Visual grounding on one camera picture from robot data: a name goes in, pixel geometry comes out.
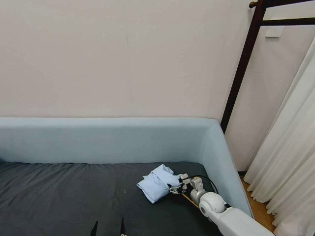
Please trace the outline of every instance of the upholstered bed frame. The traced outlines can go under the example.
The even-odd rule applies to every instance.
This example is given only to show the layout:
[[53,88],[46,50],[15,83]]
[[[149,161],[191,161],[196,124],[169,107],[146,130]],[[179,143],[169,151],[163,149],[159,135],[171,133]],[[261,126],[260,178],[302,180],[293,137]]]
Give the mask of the upholstered bed frame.
[[24,163],[196,162],[248,215],[240,178],[215,119],[0,118],[0,159]]

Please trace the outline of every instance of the white wall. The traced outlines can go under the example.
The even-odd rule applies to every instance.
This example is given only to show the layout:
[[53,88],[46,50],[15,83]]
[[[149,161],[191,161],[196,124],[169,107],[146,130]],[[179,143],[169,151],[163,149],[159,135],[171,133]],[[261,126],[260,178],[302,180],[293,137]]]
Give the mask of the white wall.
[[[314,17],[315,2],[269,8],[265,19]],[[307,52],[314,26],[285,27],[280,38],[260,29],[225,137],[237,169],[247,170]]]
[[[249,2],[0,0],[0,116],[220,119]],[[314,12],[306,4],[297,12]],[[286,28],[279,40],[263,34],[226,135],[239,170],[268,130],[314,30]]]

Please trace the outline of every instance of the white curtain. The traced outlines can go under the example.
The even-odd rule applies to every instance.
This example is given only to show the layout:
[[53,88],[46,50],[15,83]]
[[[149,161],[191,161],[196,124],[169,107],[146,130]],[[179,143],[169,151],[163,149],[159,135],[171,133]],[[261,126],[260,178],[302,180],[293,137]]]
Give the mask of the white curtain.
[[244,180],[277,236],[315,233],[315,40]]

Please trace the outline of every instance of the mattress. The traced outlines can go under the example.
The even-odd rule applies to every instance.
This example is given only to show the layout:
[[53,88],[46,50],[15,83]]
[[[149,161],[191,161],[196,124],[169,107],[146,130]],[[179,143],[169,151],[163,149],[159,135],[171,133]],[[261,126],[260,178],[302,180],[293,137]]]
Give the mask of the mattress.
[[[0,164],[0,235],[89,236],[98,220],[98,236],[118,236],[123,217],[128,236],[220,236],[183,196],[146,199],[136,183],[160,164]],[[165,165],[206,175],[197,163]]]

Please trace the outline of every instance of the folded shirt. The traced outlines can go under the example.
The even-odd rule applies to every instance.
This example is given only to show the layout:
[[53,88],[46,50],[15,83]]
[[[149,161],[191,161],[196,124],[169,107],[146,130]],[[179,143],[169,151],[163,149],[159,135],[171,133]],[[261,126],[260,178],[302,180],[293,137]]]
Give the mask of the folded shirt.
[[174,172],[164,164],[152,170],[149,175],[143,176],[144,180],[137,183],[144,195],[151,203],[155,203],[160,198],[169,193],[167,184],[179,185],[180,175],[175,176]]

